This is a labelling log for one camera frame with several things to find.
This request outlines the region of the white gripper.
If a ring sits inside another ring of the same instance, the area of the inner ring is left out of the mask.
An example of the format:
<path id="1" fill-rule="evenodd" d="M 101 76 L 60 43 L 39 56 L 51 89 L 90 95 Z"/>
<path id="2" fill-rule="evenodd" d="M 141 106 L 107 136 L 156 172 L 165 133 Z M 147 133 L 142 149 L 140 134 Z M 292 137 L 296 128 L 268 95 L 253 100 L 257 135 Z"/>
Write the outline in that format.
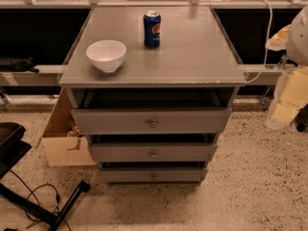
<path id="1" fill-rule="evenodd" d="M 298 64 L 293 71 L 283 71 L 278 78 L 274 99 L 269 106 L 265 124 L 279 130 L 298 115 L 308 104 L 308 26 L 288 25 L 266 43 L 271 51 L 286 50 L 287 59 Z"/>

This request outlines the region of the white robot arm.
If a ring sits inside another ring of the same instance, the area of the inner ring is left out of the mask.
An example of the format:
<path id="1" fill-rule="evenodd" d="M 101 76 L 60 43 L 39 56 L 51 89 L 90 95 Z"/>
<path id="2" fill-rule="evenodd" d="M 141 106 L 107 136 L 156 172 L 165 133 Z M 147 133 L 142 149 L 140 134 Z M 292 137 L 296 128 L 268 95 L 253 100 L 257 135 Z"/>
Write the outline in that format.
<path id="1" fill-rule="evenodd" d="M 265 124 L 273 130 L 288 126 L 299 111 L 308 104 L 308 6 L 305 6 L 292 23 L 267 40 L 266 48 L 285 50 L 286 57 L 297 64 L 291 72 L 278 78 L 274 100 L 269 106 Z"/>

